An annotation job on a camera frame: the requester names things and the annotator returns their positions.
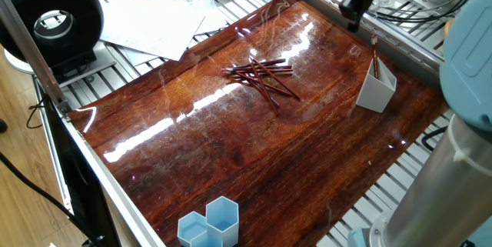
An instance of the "glossy wooden surface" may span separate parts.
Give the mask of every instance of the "glossy wooden surface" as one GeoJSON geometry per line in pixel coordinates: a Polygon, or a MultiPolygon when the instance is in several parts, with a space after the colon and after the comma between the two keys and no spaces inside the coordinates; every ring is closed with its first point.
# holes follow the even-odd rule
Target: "glossy wooden surface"
{"type": "Polygon", "coordinates": [[[305,3],[274,0],[70,117],[167,246],[180,217],[221,195],[239,204],[239,246],[314,246],[445,109],[382,59],[398,81],[378,114],[355,105],[371,50],[305,3]],[[301,100],[272,92],[276,117],[222,75],[248,55],[286,58],[301,100]]]}

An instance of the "wooden floor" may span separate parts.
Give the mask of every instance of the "wooden floor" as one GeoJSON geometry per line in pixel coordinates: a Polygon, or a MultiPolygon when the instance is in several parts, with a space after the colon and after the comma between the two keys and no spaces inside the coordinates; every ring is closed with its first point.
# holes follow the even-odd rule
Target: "wooden floor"
{"type": "MultiPolygon", "coordinates": [[[[42,128],[25,127],[28,107],[36,104],[32,79],[5,61],[1,46],[0,52],[0,118],[8,124],[7,132],[0,134],[0,151],[31,181],[61,201],[45,133],[42,128]]],[[[40,121],[37,112],[31,125],[40,121]]],[[[128,228],[118,217],[115,222],[122,246],[135,246],[135,240],[125,234],[128,228]]],[[[63,213],[0,163],[0,246],[79,247],[83,241],[85,237],[63,213]]]]}

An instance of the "hexagonal container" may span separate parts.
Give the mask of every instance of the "hexagonal container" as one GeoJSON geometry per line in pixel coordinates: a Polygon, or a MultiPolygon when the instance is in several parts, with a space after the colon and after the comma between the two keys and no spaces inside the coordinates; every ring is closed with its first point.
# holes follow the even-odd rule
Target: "hexagonal container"
{"type": "Polygon", "coordinates": [[[207,233],[219,239],[224,247],[232,247],[239,241],[239,205],[224,196],[207,204],[207,233]]]}
{"type": "Polygon", "coordinates": [[[191,240],[207,234],[207,221],[197,212],[190,212],[178,221],[178,239],[184,247],[191,247],[191,240]]]}
{"type": "Polygon", "coordinates": [[[208,232],[191,240],[191,247],[224,247],[224,244],[219,238],[211,237],[208,232]]]}

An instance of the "red pencil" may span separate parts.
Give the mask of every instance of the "red pencil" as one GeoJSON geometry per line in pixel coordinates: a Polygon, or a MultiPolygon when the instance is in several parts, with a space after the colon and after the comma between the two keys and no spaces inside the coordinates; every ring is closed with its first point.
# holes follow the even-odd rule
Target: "red pencil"
{"type": "MultiPolygon", "coordinates": [[[[247,80],[249,82],[249,84],[251,86],[253,86],[254,88],[256,88],[263,97],[265,98],[268,98],[268,96],[261,90],[261,88],[259,88],[254,82],[250,81],[250,80],[247,80]]],[[[277,108],[280,108],[280,105],[273,99],[273,98],[270,98],[270,100],[274,103],[274,105],[277,107],[277,108]]]]}
{"type": "MultiPolygon", "coordinates": [[[[292,69],[268,69],[268,71],[273,72],[273,73],[285,73],[285,72],[292,72],[292,69]]],[[[233,72],[240,72],[240,73],[252,73],[253,70],[250,69],[241,69],[241,70],[233,70],[233,72]]],[[[264,74],[267,73],[264,69],[256,69],[256,72],[259,74],[264,74]]]]}
{"type": "MultiPolygon", "coordinates": [[[[248,76],[246,76],[246,75],[245,75],[245,74],[243,74],[243,73],[240,73],[240,72],[235,72],[235,74],[237,74],[237,75],[241,76],[242,78],[245,78],[247,81],[256,82],[256,83],[258,83],[258,84],[260,83],[260,81],[258,81],[256,78],[248,77],[248,76]]],[[[284,90],[282,90],[282,89],[280,89],[280,88],[274,87],[273,85],[264,84],[264,86],[266,86],[266,87],[268,87],[268,88],[271,88],[271,89],[273,89],[273,90],[276,90],[276,91],[278,91],[278,92],[280,92],[280,93],[284,93],[285,95],[292,96],[292,94],[291,94],[291,93],[286,92],[286,91],[284,91],[284,90]]]]}
{"type": "MultiPolygon", "coordinates": [[[[265,66],[268,70],[292,70],[291,65],[285,65],[285,66],[265,66]]],[[[222,69],[223,72],[233,72],[233,71],[251,71],[251,66],[250,67],[226,67],[222,69]]]]}
{"type": "Polygon", "coordinates": [[[292,95],[296,96],[298,99],[301,99],[299,98],[299,96],[297,94],[295,94],[290,88],[288,88],[281,80],[279,80],[277,78],[276,75],[274,75],[272,72],[270,72],[270,70],[266,69],[260,62],[258,62],[256,59],[254,58],[251,58],[253,60],[254,63],[256,63],[257,65],[259,65],[261,68],[263,68],[263,70],[265,70],[272,78],[274,78],[279,84],[281,84],[285,89],[287,89],[290,93],[292,93],[292,95]]]}
{"type": "MultiPolygon", "coordinates": [[[[282,62],[286,62],[286,59],[285,58],[280,58],[280,59],[275,59],[273,61],[269,61],[269,62],[260,62],[262,65],[264,66],[269,66],[269,65],[276,65],[277,63],[282,63],[282,62]]],[[[241,66],[234,66],[233,68],[235,69],[239,69],[239,68],[250,68],[251,65],[241,65],[241,66]]]]}
{"type": "Polygon", "coordinates": [[[379,62],[377,61],[377,35],[376,34],[372,35],[371,43],[372,43],[372,52],[374,53],[374,60],[373,60],[374,77],[378,78],[379,73],[377,72],[377,65],[379,62]]]}
{"type": "Polygon", "coordinates": [[[264,93],[268,96],[268,102],[270,102],[271,107],[273,108],[275,115],[278,115],[277,108],[275,108],[274,103],[271,101],[270,94],[268,94],[267,89],[264,87],[263,81],[260,78],[260,75],[256,72],[256,68],[254,67],[253,62],[249,62],[251,64],[251,68],[253,69],[254,75],[256,75],[256,78],[260,81],[261,87],[263,88],[264,93]]]}

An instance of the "white paper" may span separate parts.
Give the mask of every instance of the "white paper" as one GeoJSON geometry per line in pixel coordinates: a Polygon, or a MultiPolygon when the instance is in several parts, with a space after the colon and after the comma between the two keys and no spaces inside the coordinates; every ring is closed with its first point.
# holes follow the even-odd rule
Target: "white paper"
{"type": "Polygon", "coordinates": [[[121,50],[123,50],[123,55],[133,66],[150,62],[151,60],[158,58],[156,55],[147,54],[128,47],[121,47],[121,50]]]}
{"type": "Polygon", "coordinates": [[[103,9],[105,28],[101,40],[122,45],[123,55],[133,66],[158,56],[179,60],[193,35],[214,32],[227,25],[214,0],[113,0],[103,9]],[[203,20],[196,26],[199,15],[203,20]],[[141,28],[129,23],[141,23],[141,28]],[[162,37],[170,38],[171,42],[159,45],[165,39],[162,37]]]}
{"type": "Polygon", "coordinates": [[[201,23],[198,30],[195,32],[196,35],[203,34],[205,32],[215,32],[218,29],[224,28],[227,26],[227,22],[225,21],[225,17],[222,12],[218,9],[214,0],[210,0],[208,2],[210,5],[205,12],[205,19],[201,23]]]}
{"type": "Polygon", "coordinates": [[[177,61],[204,19],[203,0],[182,2],[115,0],[103,5],[101,40],[177,61]]]}

